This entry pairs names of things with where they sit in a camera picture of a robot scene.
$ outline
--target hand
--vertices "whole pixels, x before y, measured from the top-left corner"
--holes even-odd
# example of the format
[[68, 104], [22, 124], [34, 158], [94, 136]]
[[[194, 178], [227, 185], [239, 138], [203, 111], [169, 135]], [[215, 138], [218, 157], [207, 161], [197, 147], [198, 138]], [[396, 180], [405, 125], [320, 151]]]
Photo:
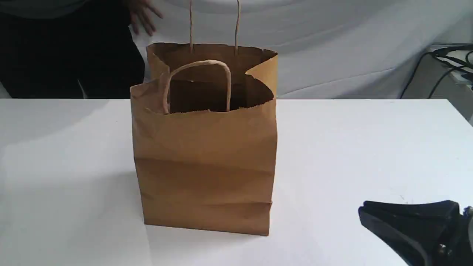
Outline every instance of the hand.
[[149, 17], [149, 11], [153, 12], [156, 16], [163, 18], [163, 14], [150, 3], [151, 0], [123, 0], [124, 4], [130, 10], [131, 26], [133, 32], [138, 35], [140, 34], [138, 21], [145, 28], [146, 33], [149, 36], [153, 35], [156, 31], [153, 21]]

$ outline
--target brown paper bag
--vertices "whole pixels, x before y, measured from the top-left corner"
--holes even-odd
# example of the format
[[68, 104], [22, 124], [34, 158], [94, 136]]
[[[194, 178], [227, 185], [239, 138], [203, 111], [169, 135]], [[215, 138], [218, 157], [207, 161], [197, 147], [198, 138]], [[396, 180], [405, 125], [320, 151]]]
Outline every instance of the brown paper bag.
[[155, 79], [131, 89], [145, 223], [268, 235], [277, 54], [219, 44], [150, 51]]

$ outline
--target white backdrop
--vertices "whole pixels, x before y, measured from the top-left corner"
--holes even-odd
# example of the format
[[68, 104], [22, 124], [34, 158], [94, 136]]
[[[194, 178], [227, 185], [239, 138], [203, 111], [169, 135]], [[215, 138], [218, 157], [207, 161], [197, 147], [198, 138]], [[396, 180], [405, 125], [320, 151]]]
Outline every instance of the white backdrop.
[[[153, 37], [135, 37], [143, 56], [152, 42], [189, 41], [188, 0], [153, 2], [165, 19], [155, 19]], [[280, 98], [395, 98], [407, 62], [473, 11], [471, 0], [241, 3], [239, 44], [280, 53]], [[196, 43], [233, 43], [236, 0], [194, 0], [193, 7]]]

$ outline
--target table surface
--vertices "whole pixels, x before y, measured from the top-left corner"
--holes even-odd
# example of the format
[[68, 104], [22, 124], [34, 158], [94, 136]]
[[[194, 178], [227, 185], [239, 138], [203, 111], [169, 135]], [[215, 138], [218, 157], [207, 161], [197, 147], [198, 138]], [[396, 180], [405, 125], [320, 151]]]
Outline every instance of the table surface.
[[365, 200], [473, 204], [446, 100], [280, 100], [271, 232], [143, 225], [127, 100], [0, 99], [2, 266], [404, 266]]

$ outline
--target twisted paper handle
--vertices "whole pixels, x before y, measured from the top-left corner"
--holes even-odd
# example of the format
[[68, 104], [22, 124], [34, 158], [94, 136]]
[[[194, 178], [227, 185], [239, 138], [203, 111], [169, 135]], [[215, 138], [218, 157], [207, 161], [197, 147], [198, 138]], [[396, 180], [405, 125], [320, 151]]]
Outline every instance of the twisted paper handle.
[[169, 95], [169, 86], [171, 85], [171, 80], [177, 73], [183, 71], [184, 69], [188, 69], [195, 66], [204, 66], [204, 65], [219, 65], [223, 67], [225, 73], [227, 75], [227, 112], [230, 111], [230, 96], [232, 94], [232, 75], [230, 72], [230, 68], [224, 62], [217, 61], [217, 60], [205, 60], [205, 61], [196, 61], [192, 62], [187, 65], [183, 65], [179, 68], [176, 68], [174, 71], [171, 72], [169, 75], [169, 79], [166, 82], [166, 87], [164, 88], [164, 95], [163, 95], [163, 108], [164, 113], [169, 114], [169, 104], [167, 102], [167, 98]]
[[[241, 5], [240, 5], [240, 0], [236, 0], [236, 3], [238, 4], [238, 17], [236, 18], [236, 27], [235, 27], [235, 54], [238, 54], [238, 42], [237, 42], [237, 37], [238, 37], [238, 28], [240, 26], [240, 15], [241, 15]], [[194, 52], [194, 42], [192, 40], [192, 29], [193, 29], [193, 20], [192, 20], [192, 0], [189, 0], [189, 18], [191, 20], [191, 30], [190, 30], [190, 47], [191, 47], [191, 53]]]

